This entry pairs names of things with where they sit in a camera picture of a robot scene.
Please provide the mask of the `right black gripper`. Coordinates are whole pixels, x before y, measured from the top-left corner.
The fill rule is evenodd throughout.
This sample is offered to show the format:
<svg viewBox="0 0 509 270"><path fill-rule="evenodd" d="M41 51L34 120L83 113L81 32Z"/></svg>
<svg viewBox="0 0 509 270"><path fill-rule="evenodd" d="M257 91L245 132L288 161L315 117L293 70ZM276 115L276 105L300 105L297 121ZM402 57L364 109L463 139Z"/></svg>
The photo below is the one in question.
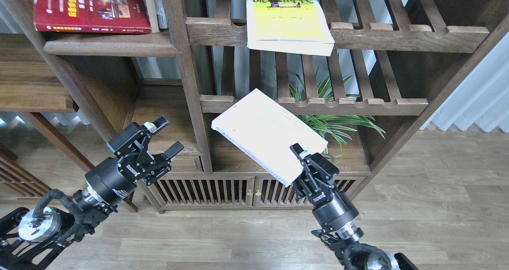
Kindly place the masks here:
<svg viewBox="0 0 509 270"><path fill-rule="evenodd" d="M333 185L338 168L321 154L310 154L299 144L289 148L303 166L293 182L295 201L313 205L312 213L321 226L314 233L358 232L355 225L358 210L348 195Z"/></svg>

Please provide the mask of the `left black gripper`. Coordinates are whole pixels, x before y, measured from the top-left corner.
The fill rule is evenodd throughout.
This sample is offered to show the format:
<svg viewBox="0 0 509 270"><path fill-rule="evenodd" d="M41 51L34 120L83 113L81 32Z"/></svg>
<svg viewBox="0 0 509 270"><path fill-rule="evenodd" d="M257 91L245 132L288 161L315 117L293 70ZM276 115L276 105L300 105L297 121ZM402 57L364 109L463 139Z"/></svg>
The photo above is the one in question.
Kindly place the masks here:
<svg viewBox="0 0 509 270"><path fill-rule="evenodd" d="M135 190L138 181L149 186L167 174L171 161L184 146L177 141L163 153L152 155L148 151L152 136L167 125L169 120L165 116L142 125L132 122L107 142L116 157L108 157L85 175L84 205L118 206Z"/></svg>

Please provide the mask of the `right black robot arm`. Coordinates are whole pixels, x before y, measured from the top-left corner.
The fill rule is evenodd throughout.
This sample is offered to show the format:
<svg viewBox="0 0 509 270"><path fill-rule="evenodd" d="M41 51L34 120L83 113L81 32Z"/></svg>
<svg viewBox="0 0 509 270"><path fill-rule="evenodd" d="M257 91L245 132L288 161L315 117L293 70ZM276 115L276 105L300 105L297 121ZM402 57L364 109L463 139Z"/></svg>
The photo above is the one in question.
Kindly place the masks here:
<svg viewBox="0 0 509 270"><path fill-rule="evenodd" d="M334 252L346 270L416 269L402 253L392 255L359 241L363 231L354 222L359 213L347 194L336 186L338 168L321 154L310 154L299 144L290 149L303 166L303 172L293 182L295 193L313 205L312 213L321 226L311 233Z"/></svg>

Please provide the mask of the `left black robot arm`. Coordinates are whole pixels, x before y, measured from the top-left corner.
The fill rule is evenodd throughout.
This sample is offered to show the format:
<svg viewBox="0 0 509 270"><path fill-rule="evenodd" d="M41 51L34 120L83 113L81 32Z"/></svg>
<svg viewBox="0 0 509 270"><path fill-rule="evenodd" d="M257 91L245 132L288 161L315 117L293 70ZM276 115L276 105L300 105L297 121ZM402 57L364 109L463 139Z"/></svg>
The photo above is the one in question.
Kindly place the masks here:
<svg viewBox="0 0 509 270"><path fill-rule="evenodd" d="M89 171L87 187L70 198L49 190L36 207L19 207L1 219L2 270L44 270L60 253L105 221L136 189L149 186L171 170L171 161L183 150L176 142L160 154L148 151L155 134L169 125L164 116L143 125L131 123L108 142L114 157Z"/></svg>

